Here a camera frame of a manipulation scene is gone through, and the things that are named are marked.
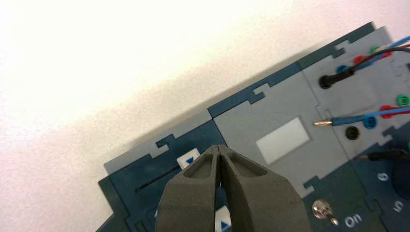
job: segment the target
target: cable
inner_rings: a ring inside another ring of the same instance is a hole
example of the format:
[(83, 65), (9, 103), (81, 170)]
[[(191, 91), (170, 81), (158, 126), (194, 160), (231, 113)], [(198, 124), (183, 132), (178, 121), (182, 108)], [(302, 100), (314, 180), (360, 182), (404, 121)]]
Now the cable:
[(383, 49), (381, 51), (375, 52), (372, 55), (366, 57), (365, 59), (361, 60), (359, 63), (357, 63), (356, 65), (353, 65), (351, 67), (349, 67), (347, 70), (345, 70), (344, 72), (340, 72), (338, 74), (335, 75), (324, 75), (321, 78), (319, 78), (319, 85), (323, 88), (323, 89), (327, 89), (330, 88), (334, 83), (339, 82), (341, 80), (344, 80), (350, 76), (353, 76), (353, 74), (355, 73), (355, 71), (363, 68), (360, 67), (360, 65), (363, 65), (365, 62), (372, 60), (374, 57), (384, 54), (384, 53), (388, 53), (388, 52), (408, 52), (410, 53), (410, 49), (406, 48), (406, 47), (392, 47), (392, 48), (387, 48), (387, 49)]
[(375, 52), (372, 55), (366, 57), (365, 59), (361, 60), (356, 65), (351, 66), (350, 69), (353, 69), (353, 70), (357, 71), (357, 67), (359, 67), (361, 64), (373, 59), (374, 57), (376, 57), (378, 55), (382, 55), (382, 54), (388, 53), (388, 52), (409, 52), (410, 53), (410, 49), (408, 49), (406, 47), (392, 47), (392, 48), (383, 49), (381, 51)]
[(397, 113), (402, 113), (405, 111), (410, 111), (410, 106), (409, 107), (400, 107), (397, 109), (392, 109), (392, 110), (381, 110), (381, 111), (376, 111), (373, 113), (365, 114), (366, 117), (372, 117), (372, 116), (379, 116), (379, 115), (390, 115), (390, 114), (397, 114)]
[(397, 108), (393, 110), (375, 111), (372, 113), (368, 113), (364, 115), (357, 115), (357, 116), (334, 117), (334, 118), (327, 119), (327, 120), (316, 121), (313, 124), (315, 126), (330, 126), (330, 125), (339, 126), (339, 125), (344, 125), (344, 124), (360, 122), (360, 121), (363, 121), (367, 118), (374, 117), (374, 116), (397, 114), (397, 113), (403, 113), (405, 111), (410, 111), (410, 107), (401, 107), (401, 108)]

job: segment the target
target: puzzle-shaped panel edge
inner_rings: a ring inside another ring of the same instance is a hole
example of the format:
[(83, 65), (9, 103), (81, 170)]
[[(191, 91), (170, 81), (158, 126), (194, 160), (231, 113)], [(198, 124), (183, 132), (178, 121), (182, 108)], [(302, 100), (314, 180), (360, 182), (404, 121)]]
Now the puzzle-shaped panel edge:
[[(369, 34), (369, 33), (371, 33), (372, 31), (374, 30), (374, 28), (373, 28), (373, 26), (371, 25), (371, 23), (369, 23), (369, 24), (366, 24), (366, 25), (364, 25), (363, 27), (361, 27), (361, 28), (359, 28), (359, 29), (357, 29), (357, 30), (355, 30), (355, 31), (353, 31), (353, 32), (351, 32), (351, 33), (349, 33), (348, 35), (346, 35), (346, 36), (344, 36), (344, 37), (342, 37), (342, 38), (340, 38), (339, 40), (341, 40), (341, 41), (343, 41), (343, 40), (349, 40), (351, 43), (352, 42), (354, 42), (354, 41), (356, 41), (357, 39), (359, 39), (359, 38), (361, 38), (361, 37), (363, 37), (363, 36), (365, 36), (366, 34)], [(315, 52), (315, 54), (310, 54), (310, 55), (308, 55), (308, 56), (306, 56), (305, 58), (302, 58), (301, 60), (299, 60), (298, 62), (297, 62), (297, 64), (300, 66), (300, 67), (303, 67), (303, 62), (305, 62), (306, 60), (311, 60), (311, 62), (312, 63), (314, 63), (314, 62), (317, 62), (318, 60), (320, 60), (320, 59), (322, 59), (322, 58), (320, 58), (321, 56), (328, 56), (328, 55), (332, 55), (332, 56), (334, 56), (334, 57), (337, 57), (337, 56), (340, 56), (341, 54), (343, 54), (344, 53), (344, 51), (342, 50), (342, 49), (339, 49), (339, 50), (336, 50), (336, 48), (335, 48), (335, 45), (333, 45), (332, 43), (331, 44), (329, 44), (329, 45), (327, 45), (326, 46), (327, 47), (327, 49), (322, 49), (322, 50), (320, 50), (320, 51), (316, 51)], [(273, 86), (274, 84), (277, 84), (277, 83), (279, 83), (280, 81), (282, 81), (282, 80), (284, 80), (284, 79), (286, 79), (287, 77), (289, 77), (289, 76), (291, 76), (291, 73), (292, 72), (297, 72), (297, 70), (300, 70), (300, 68), (298, 68), (298, 67), (296, 67), (295, 66), (295, 63), (294, 64), (291, 64), (290, 66), (288, 66), (288, 67), (286, 67), (284, 70), (281, 70), (282, 71), (282, 75), (279, 75), (278, 76), (278, 73), (280, 73), (281, 71), (279, 71), (279, 72), (277, 72), (277, 73), (275, 73), (275, 74), (273, 74), (273, 75), (271, 75), (271, 76), (269, 76), (270, 77), (270, 80), (266, 80), (267, 78), (265, 78), (264, 80), (261, 80), (261, 82), (258, 82), (258, 83), (255, 83), (256, 85), (255, 86), (257, 86), (257, 85), (262, 85), (262, 84), (265, 84), (265, 83), (268, 83), (270, 86)], [(250, 87), (248, 87), (248, 88), (251, 88), (252, 90), (251, 91), (253, 91), (256, 87), (255, 86), (250, 86)], [(255, 95), (254, 93), (251, 93), (251, 95), (249, 96), (249, 95), (247, 95), (246, 96), (246, 99), (243, 99), (243, 97), (239, 97), (239, 96), (235, 96), (235, 95), (233, 95), (233, 96), (231, 96), (231, 97), (229, 97), (229, 98), (231, 98), (229, 101), (232, 103), (232, 101), (234, 102), (234, 103), (238, 103), (238, 102), (243, 102), (243, 101), (249, 101), (250, 103), (254, 103), (254, 102), (256, 102), (256, 101), (258, 101), (258, 100), (260, 100), (260, 99), (262, 99), (264, 97), (264, 95), (263, 95), (263, 93), (259, 93), (259, 94), (257, 94), (257, 95)], [(218, 115), (218, 111), (216, 110), (216, 111), (214, 111), (214, 112), (212, 112), (212, 110), (210, 110), (210, 108), (208, 109), (209, 110), (209, 112), (210, 112), (210, 114), (212, 115), (212, 117), (215, 117), (215, 116), (217, 116)]]

